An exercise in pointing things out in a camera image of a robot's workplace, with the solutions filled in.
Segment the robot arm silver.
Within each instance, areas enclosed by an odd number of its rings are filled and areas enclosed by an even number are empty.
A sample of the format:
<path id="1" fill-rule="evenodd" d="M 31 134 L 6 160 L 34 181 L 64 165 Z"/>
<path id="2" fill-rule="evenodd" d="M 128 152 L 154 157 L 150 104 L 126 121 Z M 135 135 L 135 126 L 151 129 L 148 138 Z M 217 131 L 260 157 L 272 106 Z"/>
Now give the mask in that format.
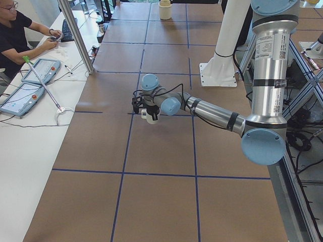
<path id="1" fill-rule="evenodd" d="M 201 84 L 217 87 L 219 105 L 186 92 L 166 90 L 156 75 L 147 74 L 141 88 L 133 93 L 132 105 L 148 123 L 154 124 L 163 112 L 175 115 L 179 110 L 237 133 L 244 155 L 260 165 L 279 162 L 286 152 L 287 122 L 283 118 L 284 89 L 290 35 L 298 24 L 299 1 L 228 1 L 214 56 L 200 64 Z M 254 58 L 251 113 L 238 113 L 239 99 L 227 88 L 234 87 L 232 60 L 235 45 L 249 9 L 253 10 L 251 45 Z"/>

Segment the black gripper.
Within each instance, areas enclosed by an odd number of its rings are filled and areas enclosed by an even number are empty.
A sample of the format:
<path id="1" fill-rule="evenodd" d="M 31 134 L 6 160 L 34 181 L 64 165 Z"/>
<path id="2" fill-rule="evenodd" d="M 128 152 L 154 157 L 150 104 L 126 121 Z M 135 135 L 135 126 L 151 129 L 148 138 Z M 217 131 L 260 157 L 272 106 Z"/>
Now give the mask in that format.
<path id="1" fill-rule="evenodd" d="M 152 113 L 152 120 L 158 120 L 158 106 L 148 100 L 143 100 L 143 108 L 146 109 L 147 113 Z"/>

